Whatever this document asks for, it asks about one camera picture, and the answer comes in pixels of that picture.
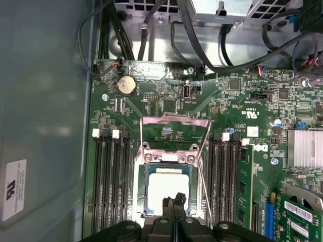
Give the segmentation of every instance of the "silver heatsink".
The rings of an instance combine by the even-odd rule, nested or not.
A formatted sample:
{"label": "silver heatsink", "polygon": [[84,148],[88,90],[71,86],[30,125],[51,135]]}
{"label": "silver heatsink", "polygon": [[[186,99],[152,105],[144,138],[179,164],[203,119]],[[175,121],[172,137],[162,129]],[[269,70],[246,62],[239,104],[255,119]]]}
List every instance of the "silver heatsink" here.
{"label": "silver heatsink", "polygon": [[289,130],[287,165],[323,168],[323,131]]}

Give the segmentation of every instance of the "motherboard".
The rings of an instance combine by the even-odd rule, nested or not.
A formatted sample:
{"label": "motherboard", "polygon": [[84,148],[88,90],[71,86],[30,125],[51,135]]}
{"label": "motherboard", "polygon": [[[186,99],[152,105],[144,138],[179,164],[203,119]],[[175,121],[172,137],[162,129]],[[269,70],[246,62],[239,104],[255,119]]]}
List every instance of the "motherboard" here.
{"label": "motherboard", "polygon": [[83,237],[144,224],[180,193],[187,216],[207,224],[322,241],[322,126],[323,86],[307,79],[124,60],[92,79]]}

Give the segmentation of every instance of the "barcode sticker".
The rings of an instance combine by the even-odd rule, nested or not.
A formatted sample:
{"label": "barcode sticker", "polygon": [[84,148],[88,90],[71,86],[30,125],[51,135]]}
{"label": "barcode sticker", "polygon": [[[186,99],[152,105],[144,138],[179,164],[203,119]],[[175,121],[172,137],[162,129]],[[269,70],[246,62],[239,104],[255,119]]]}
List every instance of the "barcode sticker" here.
{"label": "barcode sticker", "polygon": [[303,219],[306,219],[307,221],[313,223],[313,215],[309,212],[306,212],[305,210],[285,201],[285,208],[288,211],[291,211],[292,213],[295,213],[296,215],[300,216]]}
{"label": "barcode sticker", "polygon": [[299,226],[298,224],[294,223],[293,221],[292,221],[292,228],[294,230],[296,230],[297,232],[299,232],[301,235],[308,238],[308,231],[305,228],[303,228],[303,227]]}

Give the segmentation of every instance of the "blue pcie slot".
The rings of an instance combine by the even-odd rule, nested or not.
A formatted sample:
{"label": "blue pcie slot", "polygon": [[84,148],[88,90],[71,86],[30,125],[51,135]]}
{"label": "blue pcie slot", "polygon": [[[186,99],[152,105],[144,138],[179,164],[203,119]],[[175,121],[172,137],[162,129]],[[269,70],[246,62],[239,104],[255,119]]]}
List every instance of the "blue pcie slot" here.
{"label": "blue pcie slot", "polygon": [[264,235],[268,238],[274,238],[274,212],[275,212],[274,204],[271,204],[270,202],[266,202]]}

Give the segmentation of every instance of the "white label sticker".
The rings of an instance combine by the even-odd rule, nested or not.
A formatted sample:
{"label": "white label sticker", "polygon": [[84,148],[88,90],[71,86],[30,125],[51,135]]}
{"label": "white label sticker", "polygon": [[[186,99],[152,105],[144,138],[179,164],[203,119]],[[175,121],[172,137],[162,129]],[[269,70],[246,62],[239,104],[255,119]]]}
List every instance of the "white label sticker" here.
{"label": "white label sticker", "polygon": [[27,160],[19,160],[6,166],[2,221],[6,221],[24,209],[26,164]]}
{"label": "white label sticker", "polygon": [[248,137],[258,137],[259,136],[259,127],[247,127],[247,136]]}
{"label": "white label sticker", "polygon": [[303,228],[303,227],[301,227],[301,226],[299,226],[298,224],[296,224],[296,223],[294,223],[293,221],[292,221],[292,228],[294,229],[294,230],[296,230],[297,232],[299,232],[301,235],[303,235],[303,236],[305,236],[306,238],[308,238],[308,231],[305,229],[305,228]]}
{"label": "white label sticker", "polygon": [[300,216],[303,219],[306,219],[307,221],[313,223],[313,216],[311,213],[306,212],[305,210],[285,201],[285,208],[288,211],[291,211],[292,213],[295,213],[296,215]]}

